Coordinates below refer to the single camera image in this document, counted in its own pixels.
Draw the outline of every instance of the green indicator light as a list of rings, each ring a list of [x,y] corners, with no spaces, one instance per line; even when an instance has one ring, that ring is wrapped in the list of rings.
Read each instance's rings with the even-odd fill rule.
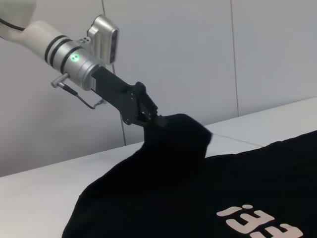
[[[80,59],[80,57],[79,57],[78,54],[72,54],[72,55],[70,56],[70,59],[71,59],[71,61],[73,61],[73,62],[77,62],[77,61]]]

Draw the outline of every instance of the black t-shirt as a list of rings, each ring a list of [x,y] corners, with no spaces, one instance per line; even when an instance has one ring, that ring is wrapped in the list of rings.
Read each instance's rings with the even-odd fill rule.
[[[317,132],[204,158],[211,134],[185,115],[81,194],[63,238],[317,236]]]

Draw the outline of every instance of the white table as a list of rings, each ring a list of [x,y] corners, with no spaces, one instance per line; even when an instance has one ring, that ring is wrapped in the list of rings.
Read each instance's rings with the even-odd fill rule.
[[[317,130],[317,98],[207,126],[214,134],[267,146]]]
[[[1,238],[60,238],[81,192],[141,143],[0,178]],[[260,146],[214,136],[207,156]]]

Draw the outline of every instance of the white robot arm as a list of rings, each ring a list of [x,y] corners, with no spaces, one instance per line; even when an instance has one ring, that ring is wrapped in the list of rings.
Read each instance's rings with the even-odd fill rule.
[[[100,15],[86,37],[73,41],[46,22],[30,24],[35,8],[36,0],[0,0],[0,37],[25,46],[59,71],[62,76],[51,83],[54,88],[60,87],[81,99],[64,84],[70,79],[116,107],[128,125],[165,126],[164,117],[157,115],[158,108],[142,83],[128,85],[104,67],[116,58],[119,29],[115,24]]]

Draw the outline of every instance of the white wall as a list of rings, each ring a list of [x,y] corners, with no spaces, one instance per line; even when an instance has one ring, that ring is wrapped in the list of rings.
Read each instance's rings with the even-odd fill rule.
[[[237,116],[230,0],[105,0],[120,28],[116,73],[143,82],[162,115]],[[143,130],[125,126],[127,143]]]
[[[239,114],[317,96],[317,1],[232,3]]]
[[[34,20],[79,39],[100,14],[100,0],[38,0]],[[28,50],[0,39],[0,72],[0,176],[124,145],[116,109],[93,111],[53,89],[58,73]],[[91,104],[100,99],[74,88]]]

